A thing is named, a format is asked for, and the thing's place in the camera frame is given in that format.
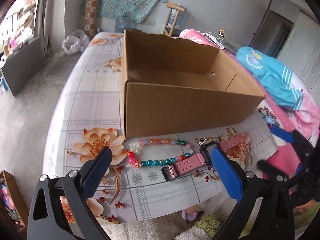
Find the brown cardboard box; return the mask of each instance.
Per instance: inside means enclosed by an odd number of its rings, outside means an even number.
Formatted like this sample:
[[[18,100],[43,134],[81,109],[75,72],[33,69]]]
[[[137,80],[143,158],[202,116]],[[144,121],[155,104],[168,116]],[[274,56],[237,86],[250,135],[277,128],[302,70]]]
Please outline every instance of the brown cardboard box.
[[[237,124],[265,97],[223,51],[189,40],[125,31],[122,66],[127,138]]]

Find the white plastic bag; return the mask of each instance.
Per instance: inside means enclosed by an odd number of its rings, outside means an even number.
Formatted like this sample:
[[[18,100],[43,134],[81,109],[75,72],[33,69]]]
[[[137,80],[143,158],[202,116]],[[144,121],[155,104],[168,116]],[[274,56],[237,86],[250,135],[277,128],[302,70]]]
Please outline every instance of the white plastic bag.
[[[71,33],[62,43],[63,51],[68,54],[75,54],[84,51],[90,43],[90,39],[85,35],[84,31],[76,30]]]

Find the metal rivet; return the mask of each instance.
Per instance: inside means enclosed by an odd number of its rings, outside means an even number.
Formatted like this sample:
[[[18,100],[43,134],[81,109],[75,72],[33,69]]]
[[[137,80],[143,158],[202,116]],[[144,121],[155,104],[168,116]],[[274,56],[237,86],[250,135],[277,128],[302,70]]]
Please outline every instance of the metal rivet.
[[[249,179],[254,178],[254,173],[253,173],[252,171],[247,171],[247,172],[245,173],[245,175],[246,175]]]
[[[40,181],[45,181],[47,179],[47,175],[42,175],[41,177],[40,177]]]
[[[75,177],[75,176],[77,176],[77,174],[78,174],[78,171],[76,171],[76,170],[73,170],[73,171],[69,172],[69,176],[70,177]]]
[[[282,176],[280,176],[280,175],[278,175],[277,177],[276,177],[276,179],[277,179],[277,181],[283,181],[283,178],[282,178]]]

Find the pink slipper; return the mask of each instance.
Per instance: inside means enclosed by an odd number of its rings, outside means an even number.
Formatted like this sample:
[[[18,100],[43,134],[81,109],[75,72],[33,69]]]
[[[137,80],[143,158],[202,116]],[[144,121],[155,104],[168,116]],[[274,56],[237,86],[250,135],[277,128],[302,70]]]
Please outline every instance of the pink slipper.
[[[193,220],[195,220],[197,218],[198,212],[195,212],[193,214],[188,214],[187,210],[184,209],[184,210],[181,211],[181,215],[182,215],[182,218],[184,220],[193,221]]]

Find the floor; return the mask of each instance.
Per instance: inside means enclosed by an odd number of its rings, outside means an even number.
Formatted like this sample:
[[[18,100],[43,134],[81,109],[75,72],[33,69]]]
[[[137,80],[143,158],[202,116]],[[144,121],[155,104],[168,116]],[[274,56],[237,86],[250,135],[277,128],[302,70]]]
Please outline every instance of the floor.
[[[42,174],[51,117],[80,55],[48,57],[16,98],[0,87],[0,170],[15,176],[28,208]]]

